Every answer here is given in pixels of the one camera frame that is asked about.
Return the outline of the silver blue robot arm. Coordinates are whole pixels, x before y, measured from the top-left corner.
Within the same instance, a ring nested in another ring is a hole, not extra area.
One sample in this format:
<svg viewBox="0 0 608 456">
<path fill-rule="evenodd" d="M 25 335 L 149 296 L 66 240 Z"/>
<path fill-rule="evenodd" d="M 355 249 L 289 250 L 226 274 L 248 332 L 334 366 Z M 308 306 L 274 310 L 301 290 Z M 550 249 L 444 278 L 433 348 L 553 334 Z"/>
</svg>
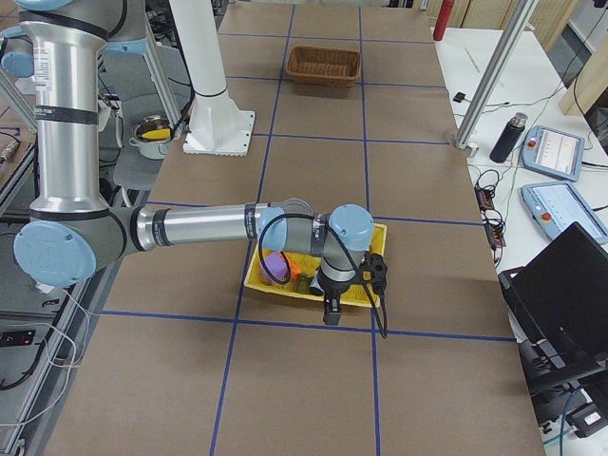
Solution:
<svg viewBox="0 0 608 456">
<path fill-rule="evenodd" d="M 114 209 L 99 190 L 98 59 L 105 48 L 150 49 L 141 1 L 23 1 L 33 46 L 40 193 L 14 255 L 34 280 L 66 288 L 110 263 L 158 246 L 251 239 L 260 250 L 308 254 L 320 265 L 324 321 L 364 283 L 371 214 L 346 204 L 317 214 L 300 199 L 199 209 Z"/>
</svg>

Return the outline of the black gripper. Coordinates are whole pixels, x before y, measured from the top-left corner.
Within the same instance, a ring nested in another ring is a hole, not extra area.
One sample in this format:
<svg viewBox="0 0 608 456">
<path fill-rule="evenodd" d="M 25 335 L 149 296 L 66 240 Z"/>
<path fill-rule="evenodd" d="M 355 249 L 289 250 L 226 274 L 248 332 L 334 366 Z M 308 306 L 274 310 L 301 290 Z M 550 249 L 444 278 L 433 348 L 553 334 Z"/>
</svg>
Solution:
<svg viewBox="0 0 608 456">
<path fill-rule="evenodd" d="M 325 325 L 337 326 L 342 315 L 340 296 L 350 288 L 352 281 L 350 279 L 335 280 L 328 277 L 322 269 L 318 269 L 317 281 L 323 290 L 324 305 L 326 306 L 323 322 Z"/>
</svg>

